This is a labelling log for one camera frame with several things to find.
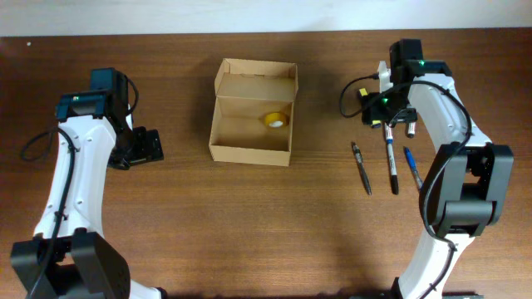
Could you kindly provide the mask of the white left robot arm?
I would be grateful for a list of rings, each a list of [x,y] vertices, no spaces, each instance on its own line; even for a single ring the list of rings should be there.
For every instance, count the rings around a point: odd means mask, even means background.
[[[88,91],[59,100],[58,153],[45,210],[10,261],[29,298],[153,298],[166,290],[131,278],[127,261],[105,240],[102,201],[108,169],[164,158],[159,133],[133,125],[133,81],[113,67],[91,71]]]

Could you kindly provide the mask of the cardboard box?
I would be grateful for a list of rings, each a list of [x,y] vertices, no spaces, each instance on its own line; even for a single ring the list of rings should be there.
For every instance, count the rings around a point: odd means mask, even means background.
[[[298,94],[292,62],[225,58],[214,80],[209,151],[216,162],[288,166]],[[272,129],[264,117],[283,112],[288,124]]]

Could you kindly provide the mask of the white whiteboard marker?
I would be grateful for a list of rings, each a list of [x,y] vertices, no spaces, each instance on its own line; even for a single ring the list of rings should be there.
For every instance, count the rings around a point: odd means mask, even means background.
[[[406,126],[406,137],[409,139],[413,139],[416,134],[416,123],[410,122]]]

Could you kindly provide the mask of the yellow tape roll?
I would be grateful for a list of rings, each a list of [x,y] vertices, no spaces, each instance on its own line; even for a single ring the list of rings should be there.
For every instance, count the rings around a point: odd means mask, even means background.
[[[264,117],[264,125],[268,128],[279,129],[288,124],[288,117],[283,112],[272,112]]]

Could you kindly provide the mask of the black clear pen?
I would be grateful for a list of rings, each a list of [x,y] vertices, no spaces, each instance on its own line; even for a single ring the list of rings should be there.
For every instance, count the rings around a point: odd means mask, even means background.
[[[352,147],[352,152],[354,154],[355,160],[357,162],[357,167],[359,169],[359,173],[362,179],[363,186],[367,194],[372,195],[371,185],[370,185],[369,178],[367,176],[367,172],[365,170],[364,163],[363,163],[362,152],[354,141],[351,142],[351,147]]]

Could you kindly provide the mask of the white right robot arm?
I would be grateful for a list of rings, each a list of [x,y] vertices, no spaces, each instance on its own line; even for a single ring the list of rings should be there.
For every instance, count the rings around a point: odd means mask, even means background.
[[[362,122],[389,134],[423,120],[436,157],[419,190],[423,230],[412,260],[396,277],[392,298],[442,298],[461,254],[503,211],[514,156],[496,145],[462,104],[449,66],[427,60],[418,39],[391,45],[374,78],[379,90],[360,91]]]

